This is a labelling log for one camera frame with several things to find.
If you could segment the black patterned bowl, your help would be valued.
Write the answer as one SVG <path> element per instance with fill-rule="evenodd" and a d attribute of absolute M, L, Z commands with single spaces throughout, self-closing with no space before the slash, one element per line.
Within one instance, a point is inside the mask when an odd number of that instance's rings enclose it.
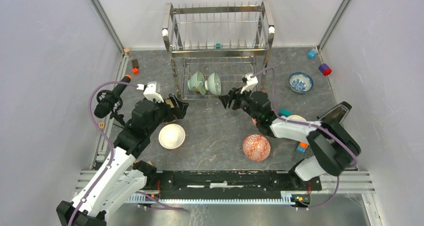
<path fill-rule="evenodd" d="M 166 100 L 165 100 L 165 102 L 171 107 L 171 108 L 173 108 L 174 107 L 174 103 L 173 103 L 173 101 L 170 99 L 170 98 L 167 98 Z"/>

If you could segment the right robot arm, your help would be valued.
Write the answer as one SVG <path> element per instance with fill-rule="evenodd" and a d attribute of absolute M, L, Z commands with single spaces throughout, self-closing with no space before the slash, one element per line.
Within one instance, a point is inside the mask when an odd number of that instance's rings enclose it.
<path fill-rule="evenodd" d="M 347 167 L 355 166 L 361 148 L 335 119 L 324 121 L 299 121 L 280 117 L 272 108 L 265 92 L 242 91 L 232 88 L 219 96 L 226 109 L 242 109 L 256 121 L 261 134 L 272 138 L 285 138 L 306 143 L 313 156 L 301 160 L 289 175 L 289 184 L 295 190 L 308 185 L 309 180 L 323 174 L 339 176 Z"/>

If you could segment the stainless steel dish rack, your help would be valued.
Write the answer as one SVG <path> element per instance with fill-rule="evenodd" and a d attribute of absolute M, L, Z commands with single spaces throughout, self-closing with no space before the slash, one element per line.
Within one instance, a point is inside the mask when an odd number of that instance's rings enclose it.
<path fill-rule="evenodd" d="M 242 85 L 248 73 L 263 71 L 271 55 L 275 24 L 271 3 L 174 6 L 167 3 L 162 38 L 180 99 L 201 99 L 189 89 L 190 77 L 220 75 L 222 90 Z"/>

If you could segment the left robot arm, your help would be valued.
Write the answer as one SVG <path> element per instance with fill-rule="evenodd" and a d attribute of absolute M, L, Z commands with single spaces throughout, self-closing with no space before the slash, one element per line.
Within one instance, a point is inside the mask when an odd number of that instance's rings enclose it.
<path fill-rule="evenodd" d="M 156 169 L 137 158 L 165 122 L 183 119 L 189 104 L 169 94 L 164 101 L 144 98 L 135 104 L 131 120 L 118 134 L 107 159 L 73 198 L 56 208 L 61 225 L 106 225 L 111 216 L 139 189 L 157 184 Z"/>

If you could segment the green checked small bowl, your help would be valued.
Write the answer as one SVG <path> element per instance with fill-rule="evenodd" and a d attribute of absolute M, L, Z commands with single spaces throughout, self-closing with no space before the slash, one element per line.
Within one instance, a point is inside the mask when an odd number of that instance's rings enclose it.
<path fill-rule="evenodd" d="M 212 95 L 221 95 L 222 85 L 221 79 L 217 72 L 213 72 L 209 75 L 208 79 L 205 81 L 205 88 Z"/>

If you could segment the blue white floral bowl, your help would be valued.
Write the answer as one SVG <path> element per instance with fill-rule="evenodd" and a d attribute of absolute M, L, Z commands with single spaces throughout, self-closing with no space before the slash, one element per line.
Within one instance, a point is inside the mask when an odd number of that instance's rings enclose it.
<path fill-rule="evenodd" d="M 314 87 L 313 79 L 303 72 L 295 72 L 288 79 L 290 88 L 297 93 L 305 93 Z"/>

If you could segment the blue white zigzag bowl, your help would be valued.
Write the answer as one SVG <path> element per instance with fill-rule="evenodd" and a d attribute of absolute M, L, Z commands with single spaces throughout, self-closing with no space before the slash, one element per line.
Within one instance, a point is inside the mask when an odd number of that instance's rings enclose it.
<path fill-rule="evenodd" d="M 262 135 L 252 134 L 245 138 L 242 150 L 247 158 L 252 161 L 263 161 L 271 153 L 270 142 Z"/>

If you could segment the teal glazed bowl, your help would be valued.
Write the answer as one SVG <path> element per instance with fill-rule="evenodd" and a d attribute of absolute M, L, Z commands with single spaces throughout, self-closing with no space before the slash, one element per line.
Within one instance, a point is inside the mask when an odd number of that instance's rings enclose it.
<path fill-rule="evenodd" d="M 296 120 L 296 121 L 302 121 L 302 122 L 307 122 L 307 120 L 299 115 L 290 115 L 287 117 L 287 119 L 289 120 Z"/>

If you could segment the orange bowl white inside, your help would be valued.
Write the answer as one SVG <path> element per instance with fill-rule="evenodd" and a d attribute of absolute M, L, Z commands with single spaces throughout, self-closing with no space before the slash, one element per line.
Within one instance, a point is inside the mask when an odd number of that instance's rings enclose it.
<path fill-rule="evenodd" d="M 178 124 L 166 125 L 158 135 L 160 145 L 170 150 L 180 147 L 184 143 L 185 138 L 185 130 Z"/>

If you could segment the pale green bowl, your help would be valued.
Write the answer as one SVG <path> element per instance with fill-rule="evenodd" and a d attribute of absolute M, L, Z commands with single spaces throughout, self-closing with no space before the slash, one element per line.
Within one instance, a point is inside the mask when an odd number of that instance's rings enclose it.
<path fill-rule="evenodd" d="M 187 86 L 189 90 L 200 95 L 205 95 L 206 87 L 204 74 L 200 71 L 194 73 L 188 80 Z"/>

